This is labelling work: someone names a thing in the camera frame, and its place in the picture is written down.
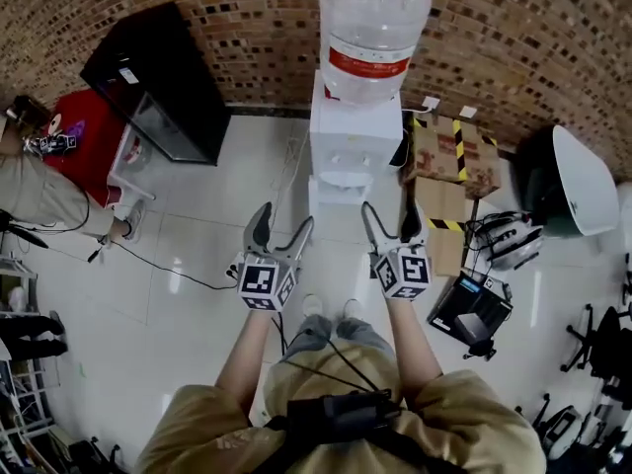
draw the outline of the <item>water bottle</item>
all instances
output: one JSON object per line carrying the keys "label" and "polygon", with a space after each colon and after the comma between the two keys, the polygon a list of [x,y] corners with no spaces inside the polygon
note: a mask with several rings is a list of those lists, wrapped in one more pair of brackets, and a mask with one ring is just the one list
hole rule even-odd
{"label": "water bottle", "polygon": [[432,0],[320,0],[320,62],[333,98],[370,106],[400,89]]}

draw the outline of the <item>black pants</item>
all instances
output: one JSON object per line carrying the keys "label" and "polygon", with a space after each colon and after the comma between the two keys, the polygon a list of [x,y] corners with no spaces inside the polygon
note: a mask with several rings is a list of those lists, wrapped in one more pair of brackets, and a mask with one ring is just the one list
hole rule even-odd
{"label": "black pants", "polygon": [[46,316],[24,316],[0,319],[0,339],[15,361],[59,356],[68,348],[60,341],[28,341],[22,337],[36,337],[44,332],[59,335],[61,327]]}

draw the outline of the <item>brick wall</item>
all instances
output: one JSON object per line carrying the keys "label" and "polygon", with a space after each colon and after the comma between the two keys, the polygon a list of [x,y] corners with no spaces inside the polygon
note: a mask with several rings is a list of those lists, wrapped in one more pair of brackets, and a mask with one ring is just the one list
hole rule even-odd
{"label": "brick wall", "polygon": [[[172,0],[0,0],[0,104],[52,106],[117,19]],[[318,66],[318,0],[173,0],[226,102],[306,107]],[[565,124],[632,179],[632,0],[434,0],[405,107],[464,104],[505,145]]]}

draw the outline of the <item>red tablecloth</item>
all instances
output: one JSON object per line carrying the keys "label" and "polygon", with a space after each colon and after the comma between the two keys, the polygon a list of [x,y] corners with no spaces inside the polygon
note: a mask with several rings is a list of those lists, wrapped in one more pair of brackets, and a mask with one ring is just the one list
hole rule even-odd
{"label": "red tablecloth", "polygon": [[44,162],[88,192],[103,207],[116,201],[119,189],[108,187],[108,174],[117,156],[125,121],[95,91],[61,97],[53,115],[61,114],[64,133],[75,134],[77,148]]}

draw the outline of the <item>person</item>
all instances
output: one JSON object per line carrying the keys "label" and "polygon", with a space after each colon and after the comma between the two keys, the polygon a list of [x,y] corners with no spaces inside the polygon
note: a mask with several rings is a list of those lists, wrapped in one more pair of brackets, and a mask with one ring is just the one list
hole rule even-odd
{"label": "person", "polygon": [[[362,320],[363,307],[356,300],[345,305],[333,345],[377,387],[390,388],[393,402],[405,400],[408,409],[396,419],[394,430],[420,446],[426,459],[442,459],[466,472],[544,473],[544,454],[531,425],[499,403],[472,371],[442,374],[412,302],[397,298],[386,303],[394,352]],[[333,323],[323,310],[318,297],[305,297],[305,320],[281,363],[270,370],[264,393],[273,417],[285,416],[292,400],[349,394],[353,389],[342,380],[366,386],[329,344]],[[270,323],[269,312],[250,312],[215,385],[185,386],[174,395],[135,473],[254,472],[281,447],[289,438],[284,431],[249,427],[248,421]],[[314,447],[288,471],[420,469],[362,439]]]}
{"label": "person", "polygon": [[[50,332],[53,341],[24,339]],[[33,358],[60,356],[68,351],[65,330],[55,311],[46,316],[18,316],[0,318],[0,359],[22,361]]]}
{"label": "person", "polygon": [[25,153],[17,126],[0,116],[0,209],[36,225],[63,222],[73,229],[86,221],[78,231],[107,244],[138,240],[145,204],[140,200],[126,219],[116,218],[112,209],[101,207],[40,158]]}

